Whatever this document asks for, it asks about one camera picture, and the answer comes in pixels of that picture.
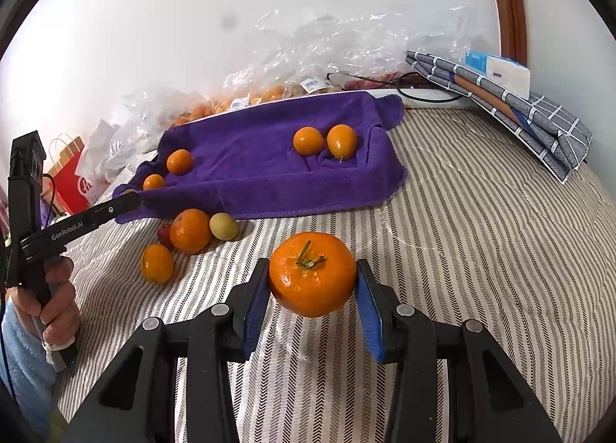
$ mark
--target orange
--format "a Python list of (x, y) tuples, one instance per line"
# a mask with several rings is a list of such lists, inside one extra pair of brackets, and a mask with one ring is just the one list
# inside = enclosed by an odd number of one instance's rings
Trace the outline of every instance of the orange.
[(164, 188), (164, 178), (162, 178), (162, 175), (158, 175), (158, 173), (152, 173), (152, 175), (148, 175), (146, 180), (144, 180), (144, 191), (156, 188)]
[(339, 160), (349, 159), (357, 149), (357, 134), (349, 125), (336, 125), (327, 133), (327, 147)]
[(249, 106), (256, 106), (263, 102), (263, 94), (262, 93), (250, 93), (248, 98)]
[(283, 85), (277, 85), (263, 93), (261, 102), (279, 101), (285, 96), (285, 88)]
[(141, 274), (148, 283), (164, 285), (173, 276), (173, 256), (167, 247), (153, 244), (141, 254)]
[(293, 147), (302, 156), (312, 156), (323, 150), (325, 139), (316, 128), (304, 127), (295, 132)]
[(171, 223), (169, 235), (182, 253), (201, 252), (212, 240), (209, 217), (196, 208), (184, 210)]
[(214, 112), (213, 114), (220, 114), (221, 112), (225, 112), (229, 110), (229, 107), (231, 106), (231, 102), (233, 102), (233, 99), (227, 99), (224, 101), (214, 101)]
[(281, 305), (316, 318), (344, 305), (355, 286), (357, 269), (352, 253), (337, 237), (298, 233), (274, 250), (269, 277)]
[(167, 158), (167, 170), (174, 175), (184, 175), (192, 170), (192, 157), (186, 149), (178, 149)]
[(189, 121), (201, 119), (204, 116), (207, 116), (206, 113), (209, 113), (209, 111), (210, 108), (205, 104), (205, 102), (200, 102), (196, 106), (193, 106), (192, 111), (190, 111), (190, 114), (188, 116)]
[(169, 128), (180, 127), (189, 121), (190, 120), (186, 116), (178, 116)]

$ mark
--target sleeve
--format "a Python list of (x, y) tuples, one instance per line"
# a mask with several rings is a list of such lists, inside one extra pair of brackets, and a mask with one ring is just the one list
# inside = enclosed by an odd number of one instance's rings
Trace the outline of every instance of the sleeve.
[[(54, 368), (45, 360), (41, 341), (23, 329), (11, 301), (6, 304), (2, 335), (17, 404), (33, 431), (46, 440), (49, 416), (55, 407), (51, 392), (55, 382)], [(0, 378), (10, 392), (1, 355)]]

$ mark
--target white wall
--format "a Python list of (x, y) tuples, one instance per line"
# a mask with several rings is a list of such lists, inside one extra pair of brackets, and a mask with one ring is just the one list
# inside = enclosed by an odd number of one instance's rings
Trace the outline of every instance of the white wall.
[(616, 198), (616, 41), (588, 0), (524, 0), (524, 7), (532, 88), (593, 132), (588, 164)]
[(241, 38), (270, 11), (421, 14), (464, 3), (497, 50), (495, 0), (40, 0), (0, 62), (0, 164), (28, 131), (38, 129), (45, 147), (62, 132), (87, 137), (121, 95), (149, 82), (186, 91), (219, 83), (230, 59), (241, 65)]

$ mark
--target wire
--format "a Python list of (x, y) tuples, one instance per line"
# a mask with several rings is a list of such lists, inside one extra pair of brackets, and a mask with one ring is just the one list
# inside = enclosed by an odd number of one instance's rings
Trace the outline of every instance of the wire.
[(42, 176), (47, 177), (51, 181), (51, 185), (54, 188), (54, 190), (51, 192), (51, 203), (49, 204), (49, 210), (47, 211), (47, 220), (45, 221), (45, 227), (47, 227), (49, 225), (49, 219), (51, 218), (51, 209), (54, 207), (55, 181), (54, 181), (54, 178), (48, 173), (43, 173)]
[(451, 97), (451, 99), (423, 99), (422, 97), (414, 97), (412, 95), (409, 95), (408, 93), (404, 93), (400, 89), (400, 87), (395, 87), (395, 89), (398, 91), (400, 95), (405, 96), (407, 99), (413, 99), (414, 101), (419, 101), (419, 102), (436, 102), (438, 104), (444, 104), (445, 102), (454, 102), (463, 97), (463, 95), (457, 95), (455, 97)]
[[(327, 81), (330, 81), (330, 75), (332, 75), (332, 74), (336, 74), (336, 73), (331, 73), (331, 72), (327, 73)], [(372, 78), (366, 78), (366, 77), (364, 77), (364, 76), (358, 76), (358, 75), (355, 75), (355, 74), (348, 74), (348, 73), (341, 73), (341, 74), (345, 74), (345, 75), (347, 75), (347, 76), (351, 76), (352, 78), (356, 78), (356, 79), (358, 79), (358, 80), (363, 80), (363, 81), (365, 81), (365, 82), (376, 83), (376, 84), (378, 84), (378, 85), (381, 85), (381, 88), (383, 88), (383, 87), (387, 87), (388, 85), (390, 85), (390, 86), (394, 87), (394, 88), (398, 91), (398, 93), (399, 93), (400, 95), (402, 95), (402, 96), (406, 97), (407, 99), (412, 99), (412, 100), (414, 100), (414, 101), (419, 101), (419, 102), (434, 102), (435, 104), (444, 104), (444, 103), (446, 103), (446, 102), (454, 102), (454, 101), (457, 101), (458, 99), (461, 99), (461, 98), (463, 97), (463, 95), (457, 95), (457, 96), (455, 96), (455, 97), (451, 97), (451, 99), (424, 99), (424, 98), (422, 98), (422, 97), (415, 97), (415, 96), (413, 96), (413, 95), (409, 95), (408, 93), (404, 93), (404, 92), (402, 91), (402, 89), (400, 88), (400, 82), (401, 82), (404, 78), (406, 78), (407, 76), (412, 75), (412, 74), (415, 74), (415, 73), (414, 73), (414, 72), (412, 72), (412, 71), (409, 71), (409, 72), (407, 72), (407, 73), (404, 73), (403, 75), (398, 76), (398, 78), (393, 78), (393, 79), (388, 80), (388, 81), (374, 80), (374, 79), (372, 79)]]
[(15, 387), (13, 386), (13, 379), (10, 377), (10, 369), (8, 369), (8, 359), (6, 357), (6, 346), (4, 345), (4, 334), (2, 334), (2, 320), (4, 320), (4, 311), (6, 310), (5, 292), (6, 292), (6, 247), (4, 246), (4, 235), (0, 229), (0, 348), (2, 349), (2, 361), (4, 361), (4, 369), (6, 370), (6, 378), (8, 380), (8, 386), (10, 393), (15, 403), (17, 403), (17, 396), (15, 396)]

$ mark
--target shopping bag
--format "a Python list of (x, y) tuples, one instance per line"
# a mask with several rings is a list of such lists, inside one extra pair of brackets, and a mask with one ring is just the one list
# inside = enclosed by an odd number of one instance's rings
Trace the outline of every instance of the shopping bag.
[[(54, 204), (58, 203), (65, 212), (73, 215), (91, 206), (88, 195), (92, 186), (83, 177), (75, 174), (79, 157), (84, 148), (81, 137), (75, 139), (71, 139), (69, 136), (66, 137), (68, 139), (64, 140), (63, 135), (58, 136), (49, 144), (49, 157), (54, 161), (54, 165), (48, 173), (54, 180), (53, 184), (48, 179), (44, 180), (43, 197), (45, 200), (50, 201), (55, 186), (55, 198), (57, 201), (54, 201)], [(65, 145), (64, 148), (60, 153), (52, 153), (52, 144), (57, 144), (58, 142), (63, 143)]]

